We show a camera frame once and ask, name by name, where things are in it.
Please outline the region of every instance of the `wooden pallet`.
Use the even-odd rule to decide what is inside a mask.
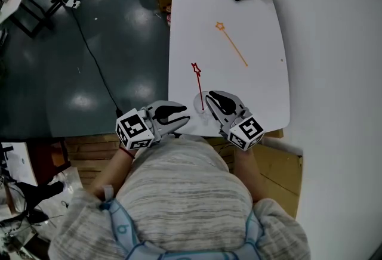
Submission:
[[[233,172],[233,146],[223,138],[207,138],[216,152],[227,163]],[[107,166],[109,160],[119,148],[119,138],[116,134],[71,137],[65,139],[66,150],[72,166],[78,173],[84,187]]]

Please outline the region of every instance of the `power cable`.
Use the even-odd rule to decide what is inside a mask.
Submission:
[[[47,221],[50,221],[50,219],[54,219],[54,218],[58,218],[60,216],[64,216],[64,215],[56,215],[56,216],[51,216],[51,217],[48,217]],[[21,233],[22,231],[24,231],[25,229],[28,229],[29,227],[32,227],[32,226],[41,226],[39,223],[33,223],[33,224],[30,224],[29,226],[19,230],[19,231],[16,231],[16,232],[11,232],[10,234],[17,234],[17,233]]]
[[[95,62],[95,65],[97,65],[98,72],[100,73],[100,76],[101,76],[101,78],[102,78],[103,85],[105,86],[107,92],[109,93],[109,97],[112,99],[112,101],[113,101],[113,103],[114,103],[114,105],[115,105],[115,108],[116,108],[115,113],[116,113],[117,117],[119,118],[119,117],[121,117],[121,116],[123,115],[123,112],[122,112],[122,110],[118,107],[116,101],[114,100],[113,95],[112,95],[112,93],[111,93],[111,91],[110,91],[110,88],[108,87],[108,85],[107,85],[107,83],[106,83],[106,80],[105,80],[105,78],[104,78],[104,76],[103,76],[103,74],[102,74],[101,67],[100,67],[100,65],[98,64],[98,61],[97,61],[96,57],[94,56],[94,54],[91,52],[91,50],[90,50],[90,48],[89,48],[88,42],[87,42],[87,40],[85,39],[85,35],[84,35],[83,31],[82,31],[82,28],[81,28],[81,25],[80,25],[80,23],[79,23],[79,20],[78,20],[78,18],[76,17],[76,15],[75,15],[75,13],[74,13],[73,7],[71,8],[71,10],[72,10],[73,18],[75,19],[76,24],[77,24],[77,26],[78,26],[78,30],[79,30],[79,32],[80,32],[80,34],[81,34],[81,36],[82,36],[82,39],[84,40],[85,46],[86,46],[87,50],[89,51],[90,55],[92,56],[92,58],[93,58],[93,60],[94,60],[94,62]]]

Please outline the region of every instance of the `gray sweater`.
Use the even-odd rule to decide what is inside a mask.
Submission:
[[[170,252],[241,247],[253,210],[264,228],[257,242],[262,258],[310,258],[300,225],[271,199],[253,208],[247,188],[208,144],[176,139],[146,149],[116,198],[133,219],[139,239]],[[74,194],[52,241],[52,260],[126,257],[100,203],[84,190]]]

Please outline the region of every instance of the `dark floor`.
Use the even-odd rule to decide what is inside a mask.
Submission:
[[[167,99],[170,30],[157,0],[82,0],[75,11],[124,113]],[[17,12],[21,20],[22,12]],[[34,39],[6,21],[10,34],[0,52],[7,68],[0,81],[2,139],[115,129],[115,106],[70,10],[60,8],[52,21],[55,29],[43,28]]]

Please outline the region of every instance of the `sleeve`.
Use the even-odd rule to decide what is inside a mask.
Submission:
[[[108,211],[101,201],[79,189],[73,194],[63,223],[49,247],[54,260],[123,259],[125,252],[114,240]]]
[[[263,259],[310,259],[304,230],[279,204],[272,199],[263,199],[253,210],[263,226],[263,235],[256,244]]]

